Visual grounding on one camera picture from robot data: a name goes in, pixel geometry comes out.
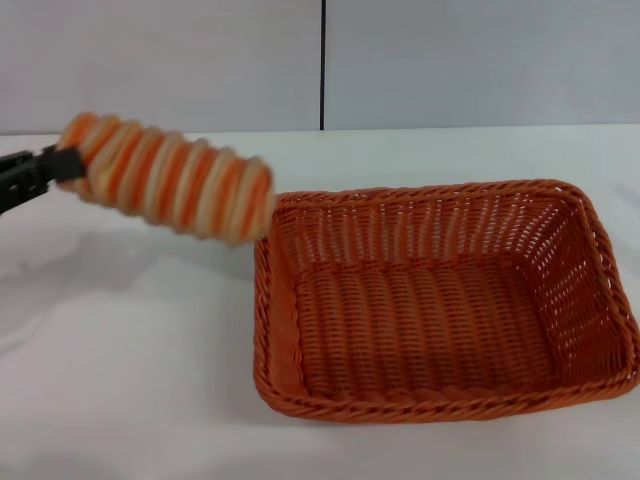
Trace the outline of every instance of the wicker basket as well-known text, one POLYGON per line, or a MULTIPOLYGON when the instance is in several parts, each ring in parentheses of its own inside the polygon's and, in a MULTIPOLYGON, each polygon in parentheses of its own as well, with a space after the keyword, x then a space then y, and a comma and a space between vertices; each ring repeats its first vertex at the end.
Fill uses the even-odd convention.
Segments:
POLYGON ((485 420, 638 382, 609 239, 565 183, 286 194, 255 258, 254 377, 285 415, 485 420))

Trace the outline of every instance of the white wall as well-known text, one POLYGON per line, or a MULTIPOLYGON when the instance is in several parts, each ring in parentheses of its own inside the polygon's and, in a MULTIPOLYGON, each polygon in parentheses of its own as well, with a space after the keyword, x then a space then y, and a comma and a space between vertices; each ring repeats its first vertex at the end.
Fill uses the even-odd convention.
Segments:
MULTIPOLYGON (((315 130, 322 0, 0 0, 0 133, 315 130)), ((326 127, 640 122, 640 0, 328 0, 326 127)))
POLYGON ((0 132, 78 111, 190 131, 317 129, 316 0, 2 0, 0 132))
POLYGON ((640 122, 639 0, 328 1, 328 128, 640 122))

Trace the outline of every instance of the white table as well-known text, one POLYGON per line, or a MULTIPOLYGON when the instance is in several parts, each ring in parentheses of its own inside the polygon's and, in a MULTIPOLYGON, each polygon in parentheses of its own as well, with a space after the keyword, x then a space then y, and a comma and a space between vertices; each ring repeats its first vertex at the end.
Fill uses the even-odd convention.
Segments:
MULTIPOLYGON (((640 307, 640 126, 208 135, 279 191, 555 177, 582 187, 640 307)), ((0 154, 55 137, 0 138, 0 154)), ((0 219, 2 480, 640 476, 640 390, 485 423, 283 417, 251 375, 250 248, 49 193, 0 219)))

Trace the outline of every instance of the orange wicker basket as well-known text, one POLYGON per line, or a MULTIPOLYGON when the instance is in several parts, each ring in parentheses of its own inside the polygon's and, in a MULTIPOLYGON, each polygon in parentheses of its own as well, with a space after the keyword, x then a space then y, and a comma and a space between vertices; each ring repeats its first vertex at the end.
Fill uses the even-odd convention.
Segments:
POLYGON ((638 382, 611 244, 565 183, 285 194, 255 260, 254 377, 286 415, 486 420, 638 382))

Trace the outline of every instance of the woven plastic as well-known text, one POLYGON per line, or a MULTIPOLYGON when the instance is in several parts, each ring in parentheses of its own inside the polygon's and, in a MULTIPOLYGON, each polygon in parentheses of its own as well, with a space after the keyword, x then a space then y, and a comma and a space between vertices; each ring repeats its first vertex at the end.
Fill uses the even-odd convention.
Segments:
POLYGON ((565 183, 286 194, 255 260, 254 378, 286 415, 485 420, 638 382, 611 244, 565 183))

